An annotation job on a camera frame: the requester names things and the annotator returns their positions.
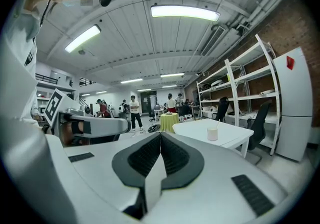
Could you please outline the white metal shelf rack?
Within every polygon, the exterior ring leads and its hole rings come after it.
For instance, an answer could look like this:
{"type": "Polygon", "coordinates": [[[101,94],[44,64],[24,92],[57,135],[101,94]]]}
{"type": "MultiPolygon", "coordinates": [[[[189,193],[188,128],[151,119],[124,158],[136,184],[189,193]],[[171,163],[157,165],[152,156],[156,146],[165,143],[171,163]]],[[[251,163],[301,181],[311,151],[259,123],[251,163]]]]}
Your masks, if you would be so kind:
{"type": "Polygon", "coordinates": [[[207,77],[196,83],[199,97],[200,116],[203,113],[211,114],[212,118],[215,117],[216,111],[204,110],[204,107],[218,105],[222,97],[228,97],[228,100],[234,112],[234,125],[239,126],[239,102],[237,86],[235,83],[233,69],[230,65],[225,65],[218,71],[209,74],[207,77]],[[218,86],[211,86],[216,80],[222,80],[223,84],[218,86]]]}
{"type": "Polygon", "coordinates": [[[261,142],[262,146],[270,149],[269,154],[272,156],[275,153],[280,126],[281,126],[281,104],[280,104],[280,89],[278,85],[276,68],[274,59],[275,52],[270,43],[263,41],[258,34],[255,35],[257,43],[250,47],[245,52],[241,53],[233,60],[226,59],[225,65],[230,65],[233,72],[234,82],[237,89],[238,106],[239,106],[239,124],[241,117],[255,119],[257,114],[253,114],[253,100],[275,100],[275,114],[273,115],[274,132],[267,135],[261,142]],[[245,67],[257,61],[260,58],[265,58],[266,64],[263,67],[253,71],[246,71],[245,67]],[[271,76],[272,84],[266,89],[257,89],[256,92],[251,92],[249,82],[257,81],[264,77],[271,76]],[[259,95],[260,92],[275,89],[275,92],[267,95],[259,95]]]}

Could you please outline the pale striped button shirt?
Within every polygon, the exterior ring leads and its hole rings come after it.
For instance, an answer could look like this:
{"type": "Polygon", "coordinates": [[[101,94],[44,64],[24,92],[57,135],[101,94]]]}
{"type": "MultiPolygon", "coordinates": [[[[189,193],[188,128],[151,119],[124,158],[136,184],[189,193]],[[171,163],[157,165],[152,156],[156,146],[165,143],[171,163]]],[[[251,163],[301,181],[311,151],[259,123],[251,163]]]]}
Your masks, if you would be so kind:
{"type": "Polygon", "coordinates": [[[37,12],[15,12],[0,35],[0,117],[38,126],[35,37],[40,31],[37,12]]]}

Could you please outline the black office chair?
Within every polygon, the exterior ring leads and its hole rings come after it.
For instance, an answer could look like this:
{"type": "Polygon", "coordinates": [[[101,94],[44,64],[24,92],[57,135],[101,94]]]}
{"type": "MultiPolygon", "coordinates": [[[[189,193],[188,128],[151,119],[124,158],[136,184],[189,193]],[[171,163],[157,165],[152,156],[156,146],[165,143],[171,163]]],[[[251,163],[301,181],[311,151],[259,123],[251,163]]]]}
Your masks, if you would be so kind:
{"type": "Polygon", "coordinates": [[[220,98],[219,103],[218,103],[216,117],[215,117],[216,121],[224,122],[228,107],[229,107],[228,97],[224,96],[224,97],[220,98]]]}
{"type": "Polygon", "coordinates": [[[268,115],[271,104],[272,104],[271,100],[264,102],[260,106],[255,119],[252,119],[252,118],[247,119],[247,128],[253,131],[253,135],[250,136],[248,141],[247,150],[250,153],[252,153],[254,156],[258,157],[258,160],[255,163],[255,165],[257,165],[262,160],[262,156],[252,151],[266,137],[265,121],[266,121],[266,117],[268,115]]]}

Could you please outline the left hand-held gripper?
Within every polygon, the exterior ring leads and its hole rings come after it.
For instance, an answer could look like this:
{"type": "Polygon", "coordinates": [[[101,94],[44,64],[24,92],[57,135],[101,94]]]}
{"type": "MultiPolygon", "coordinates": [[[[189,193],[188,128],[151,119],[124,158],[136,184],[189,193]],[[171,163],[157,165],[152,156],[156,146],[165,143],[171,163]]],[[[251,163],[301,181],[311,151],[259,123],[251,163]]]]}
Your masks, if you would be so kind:
{"type": "Polygon", "coordinates": [[[57,136],[61,142],[61,125],[66,122],[84,122],[84,136],[114,136],[131,130],[131,123],[123,118],[84,117],[80,105],[58,89],[54,90],[45,108],[44,117],[47,121],[44,133],[57,136]]]}

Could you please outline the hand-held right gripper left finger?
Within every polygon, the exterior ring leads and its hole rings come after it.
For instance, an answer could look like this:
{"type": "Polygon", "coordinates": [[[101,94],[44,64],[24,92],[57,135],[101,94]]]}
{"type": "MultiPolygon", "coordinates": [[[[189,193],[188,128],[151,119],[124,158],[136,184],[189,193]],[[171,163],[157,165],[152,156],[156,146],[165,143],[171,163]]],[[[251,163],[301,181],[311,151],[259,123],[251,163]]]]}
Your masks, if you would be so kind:
{"type": "Polygon", "coordinates": [[[125,186],[112,168],[117,152],[145,138],[63,147],[59,138],[47,135],[55,170],[75,210],[75,224],[146,224],[124,212],[137,202],[140,191],[125,186]]]}

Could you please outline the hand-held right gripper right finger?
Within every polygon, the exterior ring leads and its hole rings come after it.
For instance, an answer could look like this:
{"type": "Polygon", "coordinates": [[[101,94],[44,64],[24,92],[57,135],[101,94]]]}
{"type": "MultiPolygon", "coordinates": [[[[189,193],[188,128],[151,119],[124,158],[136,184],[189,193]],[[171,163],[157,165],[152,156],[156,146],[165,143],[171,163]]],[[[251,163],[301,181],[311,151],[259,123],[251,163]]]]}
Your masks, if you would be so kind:
{"type": "Polygon", "coordinates": [[[287,197],[274,178],[238,153],[186,136],[173,137],[197,149],[204,168],[187,187],[163,191],[147,214],[147,224],[245,224],[256,219],[232,181],[239,175],[246,175],[274,205],[287,197]]]}

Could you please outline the yellow-green covered round table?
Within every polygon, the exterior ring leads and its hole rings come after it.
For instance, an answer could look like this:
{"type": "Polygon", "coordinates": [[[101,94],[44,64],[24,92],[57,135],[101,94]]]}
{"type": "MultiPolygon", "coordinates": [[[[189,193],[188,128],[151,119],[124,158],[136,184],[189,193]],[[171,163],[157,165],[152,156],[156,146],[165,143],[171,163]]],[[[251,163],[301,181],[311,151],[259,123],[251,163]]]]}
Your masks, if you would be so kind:
{"type": "Polygon", "coordinates": [[[160,131],[174,133],[173,125],[179,123],[179,115],[177,113],[162,114],[160,116],[160,131]]]}

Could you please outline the red sticker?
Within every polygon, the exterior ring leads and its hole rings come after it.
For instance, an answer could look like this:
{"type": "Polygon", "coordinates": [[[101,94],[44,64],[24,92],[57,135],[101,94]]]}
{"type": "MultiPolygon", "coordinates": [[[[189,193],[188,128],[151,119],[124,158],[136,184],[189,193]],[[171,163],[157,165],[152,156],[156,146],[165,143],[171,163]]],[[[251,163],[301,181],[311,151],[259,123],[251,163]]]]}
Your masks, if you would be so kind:
{"type": "Polygon", "coordinates": [[[294,65],[295,65],[295,60],[290,57],[290,56],[286,56],[286,67],[289,69],[289,70],[293,70],[294,68],[294,65]]]}

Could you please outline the black railing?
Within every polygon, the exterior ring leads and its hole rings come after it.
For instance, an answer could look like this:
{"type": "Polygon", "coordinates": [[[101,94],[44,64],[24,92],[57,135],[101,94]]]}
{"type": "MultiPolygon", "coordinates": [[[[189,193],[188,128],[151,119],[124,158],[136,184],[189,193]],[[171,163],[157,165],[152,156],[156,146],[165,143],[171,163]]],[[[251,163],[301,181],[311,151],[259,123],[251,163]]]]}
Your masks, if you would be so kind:
{"type": "Polygon", "coordinates": [[[38,74],[38,73],[35,74],[35,79],[38,81],[46,82],[46,83],[50,83],[50,84],[55,84],[55,85],[58,84],[58,80],[56,78],[52,78],[52,77],[45,76],[45,75],[38,74]]]}

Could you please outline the dark double door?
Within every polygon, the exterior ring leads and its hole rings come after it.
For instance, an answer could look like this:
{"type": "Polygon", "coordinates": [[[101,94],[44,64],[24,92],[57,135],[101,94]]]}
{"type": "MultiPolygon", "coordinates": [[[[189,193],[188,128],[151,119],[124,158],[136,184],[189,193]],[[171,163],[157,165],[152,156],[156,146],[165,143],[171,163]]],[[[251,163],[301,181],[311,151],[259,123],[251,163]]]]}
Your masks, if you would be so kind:
{"type": "Polygon", "coordinates": [[[140,93],[142,113],[150,114],[157,103],[157,92],[155,90],[140,93]]]}

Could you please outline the person's left hand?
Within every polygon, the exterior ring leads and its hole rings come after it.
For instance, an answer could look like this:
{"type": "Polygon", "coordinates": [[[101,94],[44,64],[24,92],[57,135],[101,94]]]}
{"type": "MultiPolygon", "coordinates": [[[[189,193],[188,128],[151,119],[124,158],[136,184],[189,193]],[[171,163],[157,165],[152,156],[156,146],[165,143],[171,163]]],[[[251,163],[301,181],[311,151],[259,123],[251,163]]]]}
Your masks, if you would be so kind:
{"type": "Polygon", "coordinates": [[[75,135],[84,133],[83,121],[70,121],[61,125],[61,141],[64,145],[71,145],[75,135]]]}

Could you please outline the ceiling air vent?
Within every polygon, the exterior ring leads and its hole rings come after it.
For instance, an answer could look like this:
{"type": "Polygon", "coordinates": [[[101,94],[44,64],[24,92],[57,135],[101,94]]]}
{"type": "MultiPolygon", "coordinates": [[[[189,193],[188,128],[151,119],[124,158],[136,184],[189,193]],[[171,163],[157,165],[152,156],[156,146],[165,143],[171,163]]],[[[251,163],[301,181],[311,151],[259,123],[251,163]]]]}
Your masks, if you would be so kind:
{"type": "Polygon", "coordinates": [[[223,39],[227,32],[227,29],[221,25],[215,25],[211,27],[211,33],[201,48],[200,55],[202,57],[208,56],[212,50],[223,39]]]}

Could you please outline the tall two-door refrigerator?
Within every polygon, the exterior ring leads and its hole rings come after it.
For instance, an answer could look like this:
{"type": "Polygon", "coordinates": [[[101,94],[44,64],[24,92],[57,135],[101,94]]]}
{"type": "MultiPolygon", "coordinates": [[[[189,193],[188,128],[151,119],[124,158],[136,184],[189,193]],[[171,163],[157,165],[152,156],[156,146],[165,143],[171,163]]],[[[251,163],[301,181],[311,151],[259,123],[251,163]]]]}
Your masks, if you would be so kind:
{"type": "Polygon", "coordinates": [[[281,126],[276,154],[299,162],[309,140],[313,92],[305,55],[297,47],[274,59],[281,96],[281,126]],[[293,70],[287,68],[287,56],[295,60],[293,70]]]}

